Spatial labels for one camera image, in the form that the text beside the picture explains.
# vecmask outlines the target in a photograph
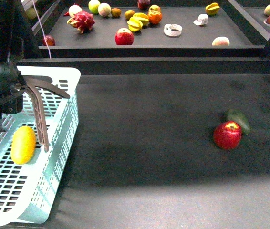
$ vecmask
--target robotic arm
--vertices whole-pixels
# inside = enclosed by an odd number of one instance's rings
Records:
[[[22,111],[22,94],[26,89],[26,81],[16,67],[23,58],[23,40],[13,36],[15,9],[15,0],[0,0],[0,132],[4,131],[2,113]],[[12,51],[18,51],[20,55],[13,56]]]
[[[63,98],[70,98],[70,96],[51,83],[23,76],[18,71],[16,63],[24,57],[24,47],[25,51],[28,50],[25,53],[27,58],[41,57],[31,27],[25,19],[21,1],[0,0],[0,132],[5,131],[1,123],[2,114],[21,112],[22,94],[26,92],[33,105],[38,140],[41,145],[44,145],[45,151],[48,151],[43,101],[36,87],[47,89]]]

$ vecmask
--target white ribbon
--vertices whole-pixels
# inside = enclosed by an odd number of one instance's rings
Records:
[[[195,25],[206,25],[208,23],[208,15],[207,14],[200,14],[193,22]]]
[[[170,37],[177,37],[182,34],[183,27],[176,24],[166,24],[164,27],[164,33]]]

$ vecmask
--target black table surface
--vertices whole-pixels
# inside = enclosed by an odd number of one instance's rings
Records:
[[[147,11],[138,8],[120,8],[122,16],[104,18],[94,15],[95,24],[90,32],[79,34],[72,26],[66,24],[70,17],[63,15],[68,11],[64,10],[50,32],[56,40],[56,46],[83,47],[83,48],[114,48],[115,34],[120,28],[128,28],[124,13],[127,10],[135,12]],[[204,7],[162,7],[163,18],[156,26],[144,27],[141,31],[135,32],[133,46],[211,46],[216,37],[226,36],[230,40],[231,46],[252,45],[248,38],[242,33],[234,21],[220,9],[215,17],[209,17],[206,26],[196,26],[193,21],[200,14],[205,14]],[[165,24],[179,24],[183,27],[179,37],[169,37],[164,33]]]
[[[43,229],[270,229],[270,74],[83,76],[79,126]],[[229,108],[252,131],[229,151]]]

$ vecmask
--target plastic basket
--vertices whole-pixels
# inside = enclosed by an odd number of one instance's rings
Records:
[[[50,149],[37,144],[34,157],[25,165],[11,160],[14,132],[22,125],[34,130],[31,100],[23,94],[23,111],[4,114],[0,133],[0,226],[10,222],[43,223],[47,220],[78,126],[76,86],[80,71],[74,68],[19,66],[23,75],[48,76],[52,84],[65,90],[70,99],[39,88],[44,101]]]

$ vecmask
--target dragon fruit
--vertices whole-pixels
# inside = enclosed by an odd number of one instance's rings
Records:
[[[86,31],[89,31],[92,29],[93,25],[95,24],[95,21],[93,19],[93,15],[81,11],[76,13],[73,17],[71,17],[68,21],[67,24],[70,24],[74,28],[77,28],[80,33],[84,33]]]

